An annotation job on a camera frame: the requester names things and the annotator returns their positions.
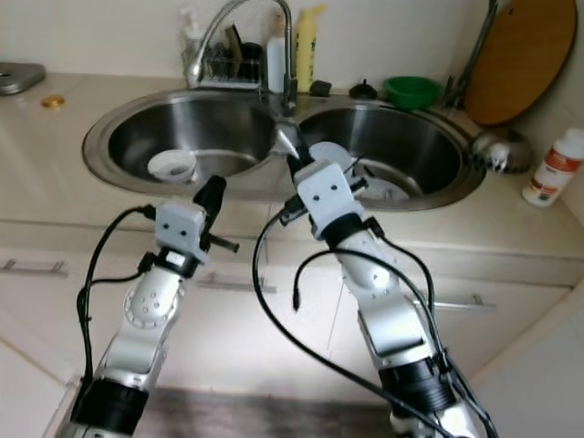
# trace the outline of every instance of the metal handle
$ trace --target metal handle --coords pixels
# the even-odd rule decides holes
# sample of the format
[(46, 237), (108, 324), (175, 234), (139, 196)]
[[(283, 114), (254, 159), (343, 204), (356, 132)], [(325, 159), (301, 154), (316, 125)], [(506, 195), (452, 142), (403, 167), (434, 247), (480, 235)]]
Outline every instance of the metal handle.
[(16, 274), (20, 276), (57, 276), (67, 278), (69, 273), (65, 270), (67, 263), (56, 262), (50, 267), (39, 269), (31, 267), (16, 267), (18, 260), (11, 258), (4, 266), (0, 267), (0, 274)]
[[(414, 300), (417, 306), (420, 306), (418, 300)], [(470, 310), (473, 312), (495, 312), (496, 304), (484, 303), (480, 295), (472, 295), (471, 302), (467, 303), (450, 303), (450, 302), (436, 302), (434, 303), (436, 308), (442, 308), (444, 310)]]
[[(275, 286), (268, 286), (265, 277), (259, 278), (262, 286), (262, 291), (265, 294), (275, 294), (277, 288)], [(255, 292), (254, 285), (245, 281), (221, 281), (216, 273), (209, 274), (207, 277), (196, 282), (198, 287), (205, 289), (222, 289), (222, 290), (236, 290), (240, 292)]]

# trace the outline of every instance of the countertop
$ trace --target countertop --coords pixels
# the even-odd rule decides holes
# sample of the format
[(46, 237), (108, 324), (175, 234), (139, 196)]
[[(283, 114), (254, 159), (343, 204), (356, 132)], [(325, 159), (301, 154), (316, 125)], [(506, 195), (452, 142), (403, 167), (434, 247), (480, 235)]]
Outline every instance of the countertop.
[[(165, 199), (98, 180), (83, 162), (81, 144), (89, 128), (109, 110), (182, 86), (179, 79), (49, 74), (25, 93), (1, 97), (0, 221), (103, 227), (122, 209)], [(44, 109), (40, 100), (55, 93), (65, 96), (65, 105)], [(466, 130), (476, 130), (464, 116), (453, 117)], [(284, 171), (275, 170), (274, 178), (286, 177), (277, 173)], [(526, 203), (520, 191), (527, 178), (488, 173), (483, 184), (459, 203), (425, 212), (374, 213), (388, 235), (407, 245), (584, 259), (584, 227), (562, 202), (545, 210)], [(255, 208), (243, 201), (228, 205)], [(254, 234), (263, 225), (258, 220), (248, 231)], [(126, 228), (134, 226), (139, 225), (130, 222)], [(311, 238), (293, 230), (278, 238)]]

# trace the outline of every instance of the double sink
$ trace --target double sink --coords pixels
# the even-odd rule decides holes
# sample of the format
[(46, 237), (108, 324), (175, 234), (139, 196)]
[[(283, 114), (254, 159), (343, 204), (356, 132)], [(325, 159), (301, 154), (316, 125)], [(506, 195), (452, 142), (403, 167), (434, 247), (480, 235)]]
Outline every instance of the double sink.
[[(88, 132), (83, 156), (102, 181), (138, 193), (192, 195), (217, 174), (227, 178), (231, 197), (281, 202), (294, 188), (285, 156), (273, 143), (279, 109), (276, 96), (254, 92), (163, 92), (106, 114)], [(370, 182), (360, 195), (369, 208), (444, 206), (465, 198), (485, 178), (468, 159), (467, 134), (431, 112), (405, 112), (381, 101), (300, 96), (294, 118), (309, 145), (333, 141), (349, 151), (351, 176)], [(167, 150), (195, 152), (192, 182), (166, 183), (149, 174), (150, 159)]]

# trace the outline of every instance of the wooden cutting board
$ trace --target wooden cutting board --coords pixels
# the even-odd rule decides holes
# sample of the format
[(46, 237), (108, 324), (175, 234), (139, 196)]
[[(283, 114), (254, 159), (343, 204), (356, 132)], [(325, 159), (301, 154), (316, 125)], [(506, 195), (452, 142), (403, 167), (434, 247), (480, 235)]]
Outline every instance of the wooden cutting board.
[(576, 27), (574, 0), (514, 0), (503, 9), (464, 99), (470, 118), (497, 125), (527, 110), (564, 65)]

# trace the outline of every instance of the faucet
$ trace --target faucet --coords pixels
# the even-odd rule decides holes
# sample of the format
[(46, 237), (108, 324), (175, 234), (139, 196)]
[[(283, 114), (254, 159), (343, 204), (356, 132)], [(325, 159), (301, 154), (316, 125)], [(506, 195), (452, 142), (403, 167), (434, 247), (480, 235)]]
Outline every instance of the faucet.
[(491, 30), (493, 22), (495, 21), (496, 10), (498, 7), (498, 0), (489, 0), (489, 7), (486, 11), (486, 18), (483, 22), (483, 26), (481, 27), (481, 32), (476, 39), (473, 52), (471, 53), (466, 66), (464, 67), (462, 75), (460, 75), (460, 78), (458, 79), (458, 83), (454, 86), (454, 76), (448, 78), (448, 85), (446, 86), (443, 99), (445, 107), (460, 108), (463, 104), (464, 94), (466, 93), (466, 89), (468, 89), (471, 76), (473, 75), (473, 70), (476, 66), (476, 61), (481, 54), (486, 37)]
[[(291, 110), (296, 105), (297, 98), (297, 82), (294, 77), (293, 64), (292, 64), (292, 13), (290, 12), (290, 7), (286, 0), (274, 0), (282, 8), (285, 20), (285, 62), (286, 62), (286, 74), (284, 76), (284, 94), (283, 94), (283, 106), (285, 109)], [(203, 42), (201, 47), (194, 58), (194, 61), (187, 68), (187, 81), (189, 87), (196, 88), (199, 87), (201, 81), (203, 80), (203, 58), (211, 39), (213, 38), (215, 32), (219, 25), (225, 20), (225, 18), (231, 14), (235, 9), (241, 6), (247, 0), (231, 0), (225, 4), (221, 10), (214, 17), (213, 21), (207, 28), (203, 36)]]

